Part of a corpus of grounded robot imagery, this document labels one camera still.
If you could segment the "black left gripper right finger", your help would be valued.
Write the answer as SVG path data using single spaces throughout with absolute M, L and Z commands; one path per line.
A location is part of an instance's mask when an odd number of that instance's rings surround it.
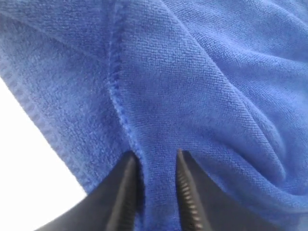
M 183 231 L 277 229 L 230 198 L 184 150 L 179 150 L 177 154 L 177 200 Z

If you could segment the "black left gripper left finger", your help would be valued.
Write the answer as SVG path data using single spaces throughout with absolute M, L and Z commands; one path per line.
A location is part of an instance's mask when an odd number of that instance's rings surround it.
M 132 231 L 137 189 L 138 160 L 132 151 L 128 151 L 95 190 L 39 230 Z

